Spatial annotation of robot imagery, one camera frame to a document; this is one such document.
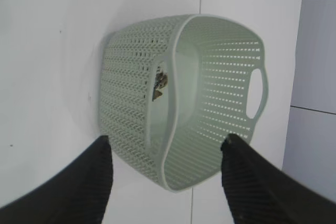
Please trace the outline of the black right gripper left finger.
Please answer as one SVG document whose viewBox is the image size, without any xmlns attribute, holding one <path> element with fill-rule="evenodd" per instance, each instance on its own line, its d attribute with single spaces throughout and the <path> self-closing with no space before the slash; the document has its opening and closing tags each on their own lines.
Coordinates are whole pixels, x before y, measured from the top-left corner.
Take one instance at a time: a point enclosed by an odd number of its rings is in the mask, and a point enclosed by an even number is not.
<svg viewBox="0 0 336 224">
<path fill-rule="evenodd" d="M 97 138 L 73 162 L 1 208 L 1 223 L 102 223 L 113 185 L 109 138 Z"/>
</svg>

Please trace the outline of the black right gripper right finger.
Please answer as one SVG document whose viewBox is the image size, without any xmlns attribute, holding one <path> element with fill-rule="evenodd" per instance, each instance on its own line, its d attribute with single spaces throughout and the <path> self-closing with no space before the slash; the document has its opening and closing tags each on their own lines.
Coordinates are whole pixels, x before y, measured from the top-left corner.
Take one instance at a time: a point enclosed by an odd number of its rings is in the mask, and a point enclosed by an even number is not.
<svg viewBox="0 0 336 224">
<path fill-rule="evenodd" d="M 298 183 L 236 134 L 221 145 L 222 187 L 234 223 L 335 223 L 335 203 Z"/>
</svg>

